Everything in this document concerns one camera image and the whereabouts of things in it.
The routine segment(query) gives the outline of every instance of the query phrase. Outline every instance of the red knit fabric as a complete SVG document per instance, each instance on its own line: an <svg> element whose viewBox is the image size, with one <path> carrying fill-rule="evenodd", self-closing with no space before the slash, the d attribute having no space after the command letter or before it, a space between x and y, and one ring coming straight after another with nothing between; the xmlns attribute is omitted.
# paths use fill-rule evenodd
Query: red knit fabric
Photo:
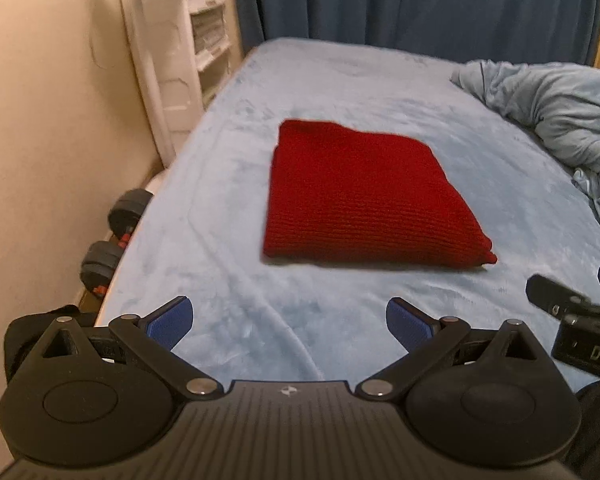
<svg viewBox="0 0 600 480"><path fill-rule="evenodd" d="M497 261L426 144L299 120L280 125L264 254L456 268Z"/></svg>

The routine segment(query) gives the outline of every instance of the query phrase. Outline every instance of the white electric fan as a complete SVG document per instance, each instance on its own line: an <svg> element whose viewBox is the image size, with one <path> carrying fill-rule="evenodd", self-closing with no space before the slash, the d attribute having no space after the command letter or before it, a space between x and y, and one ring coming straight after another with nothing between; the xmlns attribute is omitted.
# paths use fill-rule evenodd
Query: white electric fan
<svg viewBox="0 0 600 480"><path fill-rule="evenodd" d="M188 0L122 0L155 145L165 168L202 116Z"/></svg>

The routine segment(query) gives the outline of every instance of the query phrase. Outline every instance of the black robotic device with text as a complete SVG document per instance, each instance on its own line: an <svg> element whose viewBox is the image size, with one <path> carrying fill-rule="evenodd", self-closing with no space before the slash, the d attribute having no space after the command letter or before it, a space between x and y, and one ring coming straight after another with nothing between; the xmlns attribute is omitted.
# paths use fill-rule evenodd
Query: black robotic device with text
<svg viewBox="0 0 600 480"><path fill-rule="evenodd" d="M409 353L353 392L345 381L225 392L170 351L192 326L183 296L108 327L58 317L0 400L16 458L0 478L576 478L558 457L578 402L523 322L473 330L401 298L386 318Z"/></svg>

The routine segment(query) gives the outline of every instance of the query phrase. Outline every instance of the curtain fold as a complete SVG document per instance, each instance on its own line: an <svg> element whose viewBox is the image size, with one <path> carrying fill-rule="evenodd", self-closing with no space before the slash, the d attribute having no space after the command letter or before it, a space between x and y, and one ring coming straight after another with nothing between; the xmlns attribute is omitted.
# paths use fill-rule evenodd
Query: curtain fold
<svg viewBox="0 0 600 480"><path fill-rule="evenodd" d="M291 36L465 62L593 63L600 0L236 0L245 51Z"/></svg>

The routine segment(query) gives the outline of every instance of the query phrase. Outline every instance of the dumbbell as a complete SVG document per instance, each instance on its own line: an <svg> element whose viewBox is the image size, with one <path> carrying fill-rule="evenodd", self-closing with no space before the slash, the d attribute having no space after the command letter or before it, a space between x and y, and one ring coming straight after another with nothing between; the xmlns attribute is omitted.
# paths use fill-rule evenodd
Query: dumbbell
<svg viewBox="0 0 600 480"><path fill-rule="evenodd" d="M101 300L107 293L131 235L152 197L153 194L145 189L132 189L123 193L107 216L109 227L118 243L97 241L90 245L82 259L80 280L96 298Z"/></svg>

